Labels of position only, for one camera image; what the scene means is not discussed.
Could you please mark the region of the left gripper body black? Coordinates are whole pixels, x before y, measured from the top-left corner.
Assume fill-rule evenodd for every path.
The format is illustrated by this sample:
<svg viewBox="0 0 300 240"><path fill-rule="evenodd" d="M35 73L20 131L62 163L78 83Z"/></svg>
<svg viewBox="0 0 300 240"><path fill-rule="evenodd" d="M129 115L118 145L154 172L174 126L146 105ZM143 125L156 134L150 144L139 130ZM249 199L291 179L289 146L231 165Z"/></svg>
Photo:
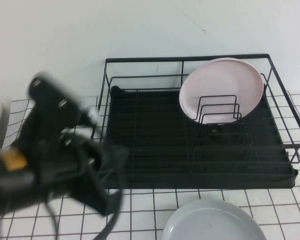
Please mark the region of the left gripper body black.
<svg viewBox="0 0 300 240"><path fill-rule="evenodd" d="M54 132L39 148L37 192L41 200L69 194L76 200L103 199L98 179L101 146L74 132Z"/></svg>

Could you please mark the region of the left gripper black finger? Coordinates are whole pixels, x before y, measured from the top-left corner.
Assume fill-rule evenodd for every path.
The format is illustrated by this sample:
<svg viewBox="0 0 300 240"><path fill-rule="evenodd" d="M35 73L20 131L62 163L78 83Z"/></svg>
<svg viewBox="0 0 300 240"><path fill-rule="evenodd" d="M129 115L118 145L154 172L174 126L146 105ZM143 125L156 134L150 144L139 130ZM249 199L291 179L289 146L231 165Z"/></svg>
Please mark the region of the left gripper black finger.
<svg viewBox="0 0 300 240"><path fill-rule="evenodd" d="M104 189L86 187L84 203L102 216L117 213L123 200L123 189L116 189L113 193L107 193Z"/></svg>
<svg viewBox="0 0 300 240"><path fill-rule="evenodd" d="M129 151L123 146L101 146L101 165L97 177L101 181L120 181L124 175L124 167Z"/></svg>

